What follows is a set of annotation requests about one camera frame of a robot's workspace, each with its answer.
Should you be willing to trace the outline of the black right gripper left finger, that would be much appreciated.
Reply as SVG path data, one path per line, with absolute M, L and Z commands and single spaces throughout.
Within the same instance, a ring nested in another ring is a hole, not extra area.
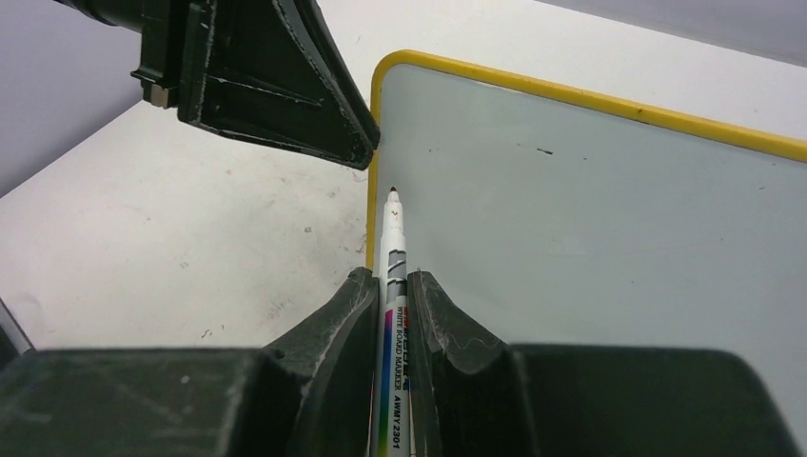
M 363 456 L 378 295 L 355 268 L 262 348 L 27 352 L 1 370 L 1 452 Z

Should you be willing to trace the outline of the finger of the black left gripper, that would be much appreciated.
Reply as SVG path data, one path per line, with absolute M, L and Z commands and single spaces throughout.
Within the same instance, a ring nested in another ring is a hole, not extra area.
M 380 130 L 313 1 L 143 1 L 152 105 L 207 132 L 366 169 Z

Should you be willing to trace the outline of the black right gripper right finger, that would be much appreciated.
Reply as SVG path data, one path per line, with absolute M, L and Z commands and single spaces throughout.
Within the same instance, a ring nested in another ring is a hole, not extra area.
M 711 349 L 508 344 L 408 276 L 420 456 L 797 456 L 754 370 Z

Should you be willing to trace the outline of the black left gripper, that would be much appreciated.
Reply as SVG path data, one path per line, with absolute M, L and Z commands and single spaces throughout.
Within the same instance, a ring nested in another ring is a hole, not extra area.
M 141 29 L 143 0 L 55 0 L 56 3 L 80 11 L 102 24 L 124 29 Z

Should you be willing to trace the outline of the white whiteboard marker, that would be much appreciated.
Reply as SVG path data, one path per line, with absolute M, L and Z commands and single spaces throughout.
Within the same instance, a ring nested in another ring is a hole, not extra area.
M 371 456 L 409 456 L 410 375 L 404 208 L 391 188 L 378 250 L 378 343 L 373 386 Z

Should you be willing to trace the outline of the yellow framed whiteboard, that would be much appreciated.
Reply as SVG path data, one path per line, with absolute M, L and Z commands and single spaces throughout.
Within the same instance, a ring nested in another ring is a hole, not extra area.
M 368 267 L 407 261 L 508 342 L 710 348 L 806 438 L 806 143 L 415 50 L 374 71 Z

